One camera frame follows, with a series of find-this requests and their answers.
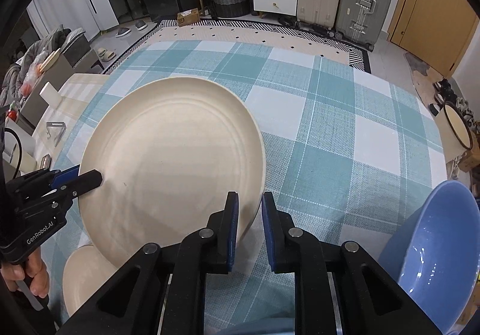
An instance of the blue bowl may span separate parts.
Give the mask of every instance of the blue bowl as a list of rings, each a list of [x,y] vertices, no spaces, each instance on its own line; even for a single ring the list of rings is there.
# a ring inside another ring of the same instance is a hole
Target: blue bowl
[[[462,183],[445,181],[390,238],[378,263],[447,334],[480,265],[480,213]]]

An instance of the tablecloth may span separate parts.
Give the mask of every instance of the tablecloth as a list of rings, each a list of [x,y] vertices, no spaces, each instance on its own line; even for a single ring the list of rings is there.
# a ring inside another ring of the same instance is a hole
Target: tablecloth
[[[160,41],[131,54],[70,128],[55,168],[80,163],[96,125],[123,96],[154,80],[185,75],[214,80],[244,101],[265,142],[265,190],[295,225],[323,241],[355,240],[377,258],[398,226],[446,179],[438,129],[407,91],[321,56],[218,41]],[[50,114],[53,119],[56,113]],[[63,320],[63,267],[88,242],[76,201],[67,220],[42,246],[51,305]],[[271,273],[264,240],[259,212],[237,245],[233,272],[208,276],[207,332],[293,316],[293,275]]]

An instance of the metal bolt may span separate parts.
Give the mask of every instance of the metal bolt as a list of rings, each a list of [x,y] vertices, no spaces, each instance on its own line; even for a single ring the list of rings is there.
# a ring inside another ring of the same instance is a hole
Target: metal bolt
[[[145,254],[153,254],[157,251],[158,246],[155,243],[147,243],[143,246],[143,252]]]
[[[300,228],[293,227],[289,229],[289,235],[292,236],[292,238],[299,238],[303,235],[303,231]]]
[[[209,238],[213,236],[213,231],[210,228],[201,229],[198,234],[201,238]]]
[[[356,253],[359,250],[359,245],[354,241],[348,241],[345,243],[345,250]]]

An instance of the plastic bag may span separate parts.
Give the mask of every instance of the plastic bag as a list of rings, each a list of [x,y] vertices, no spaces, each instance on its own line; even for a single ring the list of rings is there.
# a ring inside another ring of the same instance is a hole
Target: plastic bag
[[[45,61],[49,53],[47,51],[42,51],[40,54],[37,55],[33,63],[28,68],[27,74],[25,75],[25,79],[23,80],[23,84],[20,87],[20,92],[22,96],[28,97],[37,82],[37,79],[42,75],[40,72],[40,66]]]

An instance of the human hand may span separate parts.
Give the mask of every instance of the human hand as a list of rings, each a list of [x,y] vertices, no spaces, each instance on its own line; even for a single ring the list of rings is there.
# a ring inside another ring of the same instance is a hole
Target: human hand
[[[50,277],[45,262],[43,262],[40,248],[31,253],[25,263],[25,271],[20,265],[13,266],[10,263],[2,263],[1,275],[7,284],[9,291],[18,290],[15,281],[25,279],[25,273],[32,278],[30,291],[34,296],[45,298],[50,289]]]

